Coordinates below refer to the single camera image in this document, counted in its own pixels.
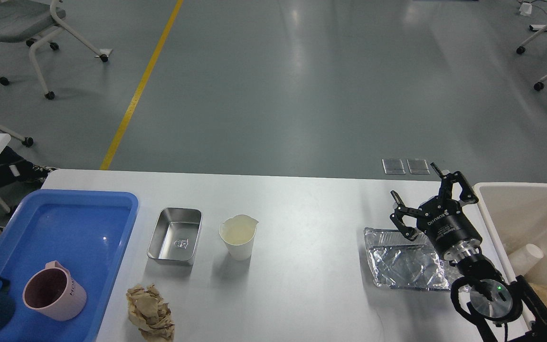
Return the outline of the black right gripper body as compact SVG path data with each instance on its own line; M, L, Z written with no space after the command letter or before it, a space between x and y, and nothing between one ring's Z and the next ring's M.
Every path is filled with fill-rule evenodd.
M439 203L435 196L422 203L419 210L425 217L417 219L417 228L443 260L460 262L477 254L482 236L465 216L459 201L444 199Z

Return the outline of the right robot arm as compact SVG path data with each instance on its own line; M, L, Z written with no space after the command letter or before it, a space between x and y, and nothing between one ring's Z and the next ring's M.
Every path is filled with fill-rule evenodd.
M418 208L404 204L397 192L389 216L404 238L413 241L420 234L432 243L439 257L456 268L460 277L450 287L454 309L475 325L484 342L495 342L490 324L507 328L523 309L534 315L529 331L517 342L547 342L547 307L523 275L506 282L501 272L481 251L482 236L464 214L464 206L479 198L460 171L432 168L441 180L439 192Z

